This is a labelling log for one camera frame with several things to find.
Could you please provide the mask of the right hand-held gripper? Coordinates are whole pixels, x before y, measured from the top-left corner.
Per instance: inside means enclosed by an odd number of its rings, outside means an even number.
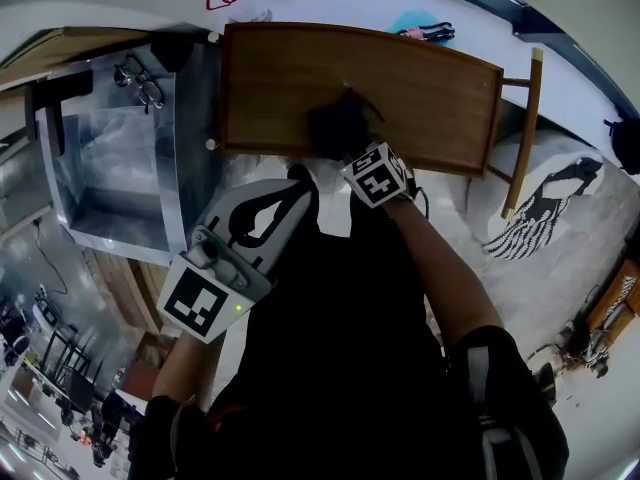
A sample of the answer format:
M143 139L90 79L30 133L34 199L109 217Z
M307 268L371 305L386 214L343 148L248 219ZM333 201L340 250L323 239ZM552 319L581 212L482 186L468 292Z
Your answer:
M386 143L371 145L367 152L341 169L356 196L369 208L391 199L414 200L415 176Z

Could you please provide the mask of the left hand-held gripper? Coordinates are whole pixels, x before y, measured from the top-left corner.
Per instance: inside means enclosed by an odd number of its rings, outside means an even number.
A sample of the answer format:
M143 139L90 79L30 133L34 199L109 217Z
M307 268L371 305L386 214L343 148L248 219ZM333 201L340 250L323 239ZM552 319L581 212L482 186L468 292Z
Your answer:
M156 303L179 329L208 344L275 285L270 271L303 220L317 190L301 164L288 179L265 179L222 194L171 261Z

